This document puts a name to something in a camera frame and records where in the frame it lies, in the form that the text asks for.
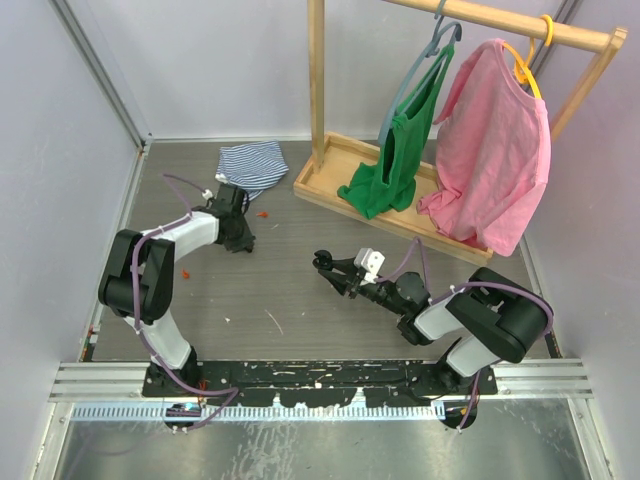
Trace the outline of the black earbud charging case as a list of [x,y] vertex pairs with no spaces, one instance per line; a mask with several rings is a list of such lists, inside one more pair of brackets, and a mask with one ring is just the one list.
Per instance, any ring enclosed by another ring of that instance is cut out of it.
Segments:
[[316,251],[312,264],[318,271],[332,271],[334,269],[333,257],[327,250]]

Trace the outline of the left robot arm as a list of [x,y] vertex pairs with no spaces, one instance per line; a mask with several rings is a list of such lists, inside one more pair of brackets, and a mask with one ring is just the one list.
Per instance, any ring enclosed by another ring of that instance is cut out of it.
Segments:
[[202,374],[195,347],[180,333],[170,306],[178,260],[211,245],[231,253],[254,249],[246,212],[249,194],[222,184],[206,203],[153,229],[123,229],[115,235],[98,287],[98,300],[124,319],[148,351],[153,381],[163,381],[178,396],[197,391]]

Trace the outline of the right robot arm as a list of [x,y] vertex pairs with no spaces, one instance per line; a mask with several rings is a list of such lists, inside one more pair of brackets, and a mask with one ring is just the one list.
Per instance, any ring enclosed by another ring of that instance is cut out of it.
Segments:
[[434,380],[449,393],[465,391],[490,365],[521,362],[551,330],[554,314],[545,300],[487,267],[433,298],[417,272],[395,280],[380,277],[383,263],[384,256],[370,248],[341,260],[319,250],[313,259],[317,272],[341,296],[361,296],[396,314],[398,330],[412,345],[427,346],[449,333],[467,331],[435,367]]

